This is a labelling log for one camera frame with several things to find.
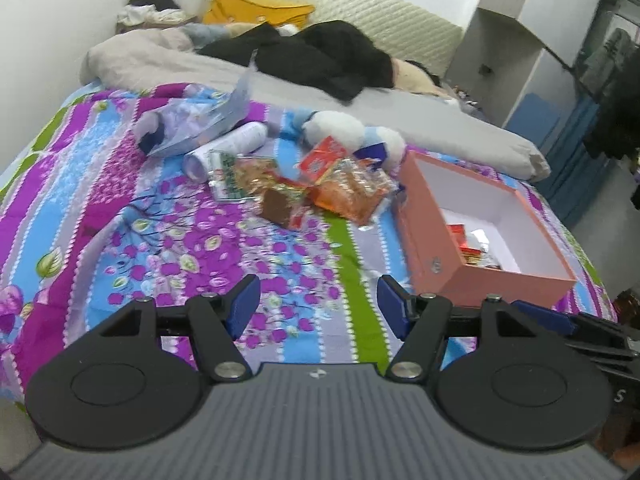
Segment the red yellow snack packet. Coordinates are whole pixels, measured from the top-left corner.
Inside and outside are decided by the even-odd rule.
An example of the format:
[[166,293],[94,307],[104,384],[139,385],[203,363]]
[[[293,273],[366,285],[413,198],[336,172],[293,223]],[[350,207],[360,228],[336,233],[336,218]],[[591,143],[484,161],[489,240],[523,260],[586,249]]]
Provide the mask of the red yellow snack packet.
[[478,266],[482,262],[484,252],[481,249],[465,245],[460,245],[459,249],[466,264]]

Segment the red foil snack packet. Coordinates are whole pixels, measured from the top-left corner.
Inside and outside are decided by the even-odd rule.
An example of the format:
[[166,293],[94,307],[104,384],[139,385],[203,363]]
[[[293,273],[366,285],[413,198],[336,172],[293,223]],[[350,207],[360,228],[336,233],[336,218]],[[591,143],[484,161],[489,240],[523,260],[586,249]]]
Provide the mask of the red foil snack packet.
[[468,248],[468,239],[466,238],[465,226],[463,224],[448,224],[448,229],[460,249]]

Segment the white shrimp flavor snack packet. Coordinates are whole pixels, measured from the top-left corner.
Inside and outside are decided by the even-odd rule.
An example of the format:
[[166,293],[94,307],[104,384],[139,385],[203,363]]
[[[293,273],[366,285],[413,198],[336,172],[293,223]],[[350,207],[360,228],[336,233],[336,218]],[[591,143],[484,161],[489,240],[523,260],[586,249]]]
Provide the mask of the white shrimp flavor snack packet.
[[483,229],[476,229],[466,236],[469,247],[481,249],[484,252],[482,262],[478,265],[481,268],[501,270],[499,260],[490,249],[490,240]]

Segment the brown snack stick packet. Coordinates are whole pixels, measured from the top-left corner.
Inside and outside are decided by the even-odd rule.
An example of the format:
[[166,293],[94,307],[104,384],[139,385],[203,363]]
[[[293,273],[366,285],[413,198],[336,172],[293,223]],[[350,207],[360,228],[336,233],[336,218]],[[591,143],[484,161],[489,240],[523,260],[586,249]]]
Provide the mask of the brown snack stick packet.
[[259,215],[276,226],[299,230],[308,212],[306,188],[278,183],[262,193]]

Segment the green brown snack packet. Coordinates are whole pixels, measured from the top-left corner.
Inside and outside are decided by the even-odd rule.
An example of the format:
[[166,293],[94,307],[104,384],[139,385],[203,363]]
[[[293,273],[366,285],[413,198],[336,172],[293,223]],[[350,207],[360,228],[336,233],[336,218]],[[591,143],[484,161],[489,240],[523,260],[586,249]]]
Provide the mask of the green brown snack packet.
[[278,164],[266,156],[213,153],[209,156],[208,185],[217,202],[244,202],[273,184]]

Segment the orange clear snack bag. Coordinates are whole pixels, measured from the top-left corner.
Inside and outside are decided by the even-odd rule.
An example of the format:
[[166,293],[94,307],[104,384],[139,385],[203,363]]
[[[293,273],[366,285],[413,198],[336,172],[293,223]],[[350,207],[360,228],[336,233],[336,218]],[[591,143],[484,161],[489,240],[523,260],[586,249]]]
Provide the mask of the orange clear snack bag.
[[386,172],[372,159],[337,159],[311,187],[314,206],[365,226],[383,200],[398,189]]

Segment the pink cardboard box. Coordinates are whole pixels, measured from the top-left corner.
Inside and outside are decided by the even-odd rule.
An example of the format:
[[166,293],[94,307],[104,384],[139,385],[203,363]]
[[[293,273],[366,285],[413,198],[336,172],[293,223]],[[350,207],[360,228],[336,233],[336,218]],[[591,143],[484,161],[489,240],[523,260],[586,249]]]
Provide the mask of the pink cardboard box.
[[553,307],[575,274],[515,188],[410,152],[399,170],[394,214],[415,292],[459,306],[488,296]]

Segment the floral purple bed sheet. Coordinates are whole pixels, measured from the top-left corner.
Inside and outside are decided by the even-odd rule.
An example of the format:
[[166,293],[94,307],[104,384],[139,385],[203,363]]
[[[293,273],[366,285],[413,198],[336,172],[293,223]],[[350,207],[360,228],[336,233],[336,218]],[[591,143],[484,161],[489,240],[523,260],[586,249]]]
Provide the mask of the floral purple bed sheet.
[[37,136],[1,191],[2,396],[23,400],[38,367],[131,300],[182,304],[250,273],[262,300],[239,341],[248,362],[390,362],[375,284],[408,278],[391,214],[360,228],[316,211],[285,231],[215,200],[180,158],[138,149],[132,129],[152,110],[220,98],[87,86]]

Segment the white spray can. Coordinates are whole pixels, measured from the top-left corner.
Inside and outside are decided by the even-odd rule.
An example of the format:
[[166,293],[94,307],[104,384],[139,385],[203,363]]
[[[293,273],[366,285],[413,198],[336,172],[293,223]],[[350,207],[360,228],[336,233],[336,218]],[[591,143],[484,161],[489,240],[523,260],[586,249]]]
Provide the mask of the white spray can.
[[205,182],[214,168],[215,154],[234,156],[252,154],[266,143],[267,136],[266,124],[247,122],[185,154],[182,160],[183,173],[194,182]]

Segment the red square snack packet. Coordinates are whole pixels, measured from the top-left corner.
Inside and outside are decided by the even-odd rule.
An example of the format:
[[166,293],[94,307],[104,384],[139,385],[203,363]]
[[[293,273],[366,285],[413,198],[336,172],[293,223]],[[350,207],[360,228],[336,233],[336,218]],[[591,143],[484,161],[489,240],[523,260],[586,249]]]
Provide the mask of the red square snack packet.
[[348,151],[340,142],[332,136],[326,136],[299,163],[300,178],[303,182],[315,184],[338,160],[347,155]]

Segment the clear plastic pouch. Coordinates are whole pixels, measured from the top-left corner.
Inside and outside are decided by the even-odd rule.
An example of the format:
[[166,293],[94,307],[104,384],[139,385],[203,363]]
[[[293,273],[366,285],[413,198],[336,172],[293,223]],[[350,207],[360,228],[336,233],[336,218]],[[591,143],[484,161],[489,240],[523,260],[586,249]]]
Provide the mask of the clear plastic pouch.
[[132,128],[138,149],[148,157],[183,155],[230,132],[247,118],[256,73],[250,61],[231,92],[189,84],[185,98],[144,112]]

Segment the white and blue plush toy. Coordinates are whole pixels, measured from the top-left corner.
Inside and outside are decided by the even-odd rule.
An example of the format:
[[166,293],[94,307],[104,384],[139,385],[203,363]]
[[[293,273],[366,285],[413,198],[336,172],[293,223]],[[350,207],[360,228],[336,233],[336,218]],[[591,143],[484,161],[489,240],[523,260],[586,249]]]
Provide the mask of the white and blue plush toy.
[[328,136],[351,155],[381,144],[385,150],[382,168],[387,171],[395,170],[407,151],[407,143],[399,132],[381,126],[366,126],[356,117],[335,110],[296,110],[292,126],[310,148]]

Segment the cream quilted headboard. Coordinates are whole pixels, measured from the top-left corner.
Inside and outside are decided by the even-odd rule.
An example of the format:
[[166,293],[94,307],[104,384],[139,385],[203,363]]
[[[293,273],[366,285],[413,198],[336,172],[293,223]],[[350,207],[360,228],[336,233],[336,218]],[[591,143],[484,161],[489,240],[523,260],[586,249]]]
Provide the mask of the cream quilted headboard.
[[314,6],[307,25],[349,22],[389,55],[419,62],[437,76],[445,75],[463,37],[460,26],[405,0],[285,1]]

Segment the white wardrobe cabinet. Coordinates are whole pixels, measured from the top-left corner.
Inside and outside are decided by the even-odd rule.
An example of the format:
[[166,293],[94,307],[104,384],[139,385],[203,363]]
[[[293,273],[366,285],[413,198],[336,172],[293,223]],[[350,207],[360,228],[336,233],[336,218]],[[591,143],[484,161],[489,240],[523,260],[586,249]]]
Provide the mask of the white wardrobe cabinet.
[[560,106],[600,0],[480,0],[447,78],[504,128],[536,93]]

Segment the yellow pillow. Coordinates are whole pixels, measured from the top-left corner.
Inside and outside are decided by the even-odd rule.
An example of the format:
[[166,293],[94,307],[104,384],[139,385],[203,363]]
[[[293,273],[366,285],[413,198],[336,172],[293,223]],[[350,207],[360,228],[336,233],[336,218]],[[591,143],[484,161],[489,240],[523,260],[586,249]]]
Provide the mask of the yellow pillow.
[[303,28],[314,13],[312,4],[285,0],[210,0],[203,14],[204,24],[268,23]]

